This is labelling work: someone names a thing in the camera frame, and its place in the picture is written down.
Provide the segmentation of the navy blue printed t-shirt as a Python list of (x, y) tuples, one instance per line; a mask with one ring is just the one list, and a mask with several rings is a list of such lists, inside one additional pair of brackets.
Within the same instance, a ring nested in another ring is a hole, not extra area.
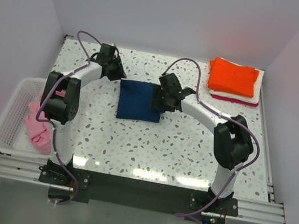
[(151, 109), (153, 88), (153, 83), (121, 80), (116, 118), (159, 123), (161, 112)]

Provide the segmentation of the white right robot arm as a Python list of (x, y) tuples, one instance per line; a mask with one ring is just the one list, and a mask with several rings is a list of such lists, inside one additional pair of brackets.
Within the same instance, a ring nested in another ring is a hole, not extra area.
[(198, 101), (196, 92), (189, 87), (182, 88), (175, 74), (163, 73), (160, 84), (155, 85), (151, 108), (161, 111), (182, 113), (194, 118), (213, 134), (213, 155), (217, 161), (215, 178), (209, 188), (207, 207), (219, 212), (232, 197), (238, 168), (253, 153), (253, 143), (248, 132), (247, 122), (242, 116), (221, 118), (219, 111)]

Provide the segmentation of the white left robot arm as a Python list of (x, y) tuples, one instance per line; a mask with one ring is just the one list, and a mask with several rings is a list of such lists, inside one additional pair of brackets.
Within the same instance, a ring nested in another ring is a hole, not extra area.
[(88, 56), (84, 65), (74, 70), (64, 73), (53, 71), (48, 75), (35, 119), (50, 127), (49, 159), (61, 164), (52, 174), (60, 185), (67, 185), (72, 180), (73, 172), (65, 165), (73, 157), (68, 147), (70, 123), (79, 111), (81, 89), (104, 77), (110, 81), (126, 78), (119, 50), (114, 45), (102, 44), (97, 53)]

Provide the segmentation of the folded magenta t-shirt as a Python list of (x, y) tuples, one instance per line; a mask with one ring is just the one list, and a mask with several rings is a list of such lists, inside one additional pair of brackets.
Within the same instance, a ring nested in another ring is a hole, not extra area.
[(245, 101), (241, 101), (241, 100), (234, 99), (234, 98), (222, 97), (222, 96), (215, 95), (215, 94), (212, 94), (212, 98), (222, 100), (222, 101), (228, 101), (230, 103), (237, 103), (237, 104), (241, 104), (241, 105), (245, 105), (245, 106), (250, 106), (250, 107), (257, 107), (259, 104), (259, 102), (250, 103), (250, 102), (245, 102)]

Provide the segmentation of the folded orange t-shirt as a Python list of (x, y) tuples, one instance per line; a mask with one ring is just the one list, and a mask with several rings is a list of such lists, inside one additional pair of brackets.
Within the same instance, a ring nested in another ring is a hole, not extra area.
[(254, 84), (259, 74), (257, 69), (236, 65), (219, 57), (209, 61), (209, 65), (209, 89), (248, 98), (254, 96)]

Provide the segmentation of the folded white t-shirt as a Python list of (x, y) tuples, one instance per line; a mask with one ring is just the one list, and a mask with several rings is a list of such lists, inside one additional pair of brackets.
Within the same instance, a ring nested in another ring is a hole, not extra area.
[(241, 101), (245, 101), (245, 102), (250, 102), (250, 103), (257, 103), (260, 100), (260, 90), (262, 87), (262, 80), (264, 77), (264, 71), (260, 70), (260, 69), (255, 69), (257, 78), (256, 81), (254, 83), (254, 90), (253, 90), (253, 97), (245, 97), (245, 96), (241, 96), (241, 95), (235, 95), (232, 93), (226, 93), (226, 92), (222, 92), (222, 91), (216, 91), (216, 90), (212, 90), (209, 89), (210, 94), (215, 94), (215, 95), (219, 95), (222, 97), (228, 97), (228, 98), (234, 98), (234, 99), (238, 99)]

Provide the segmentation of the pink t-shirt in basket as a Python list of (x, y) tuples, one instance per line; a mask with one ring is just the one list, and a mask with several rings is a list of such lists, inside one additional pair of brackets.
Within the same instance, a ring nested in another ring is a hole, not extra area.
[(25, 125), (27, 129), (27, 135), (30, 143), (41, 154), (49, 155), (52, 152), (51, 144), (51, 127), (48, 122), (39, 122), (36, 120), (38, 110), (41, 104), (42, 94), (37, 101), (32, 101), (28, 104), (29, 112), (25, 116)]

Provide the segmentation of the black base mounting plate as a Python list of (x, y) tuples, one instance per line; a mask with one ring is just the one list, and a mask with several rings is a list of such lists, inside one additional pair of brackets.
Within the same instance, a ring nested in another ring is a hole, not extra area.
[(192, 213), (212, 200), (206, 191), (97, 173), (51, 161), (39, 167), (39, 181), (49, 184), (51, 199), (81, 203), (101, 201), (166, 214)]

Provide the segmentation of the white plastic laundry basket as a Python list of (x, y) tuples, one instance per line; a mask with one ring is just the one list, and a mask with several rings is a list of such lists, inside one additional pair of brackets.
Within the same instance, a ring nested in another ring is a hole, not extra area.
[(29, 103), (39, 100), (45, 78), (25, 78), (13, 92), (0, 117), (0, 153), (19, 157), (47, 159), (53, 154), (42, 154), (30, 142), (25, 124)]

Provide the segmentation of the aluminium frame rail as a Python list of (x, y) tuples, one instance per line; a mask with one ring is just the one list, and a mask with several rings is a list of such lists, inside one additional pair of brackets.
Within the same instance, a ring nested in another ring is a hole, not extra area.
[[(44, 160), (0, 154), (0, 177), (39, 183), (40, 166)], [(239, 219), (259, 224), (286, 224), (282, 204), (238, 198)]]

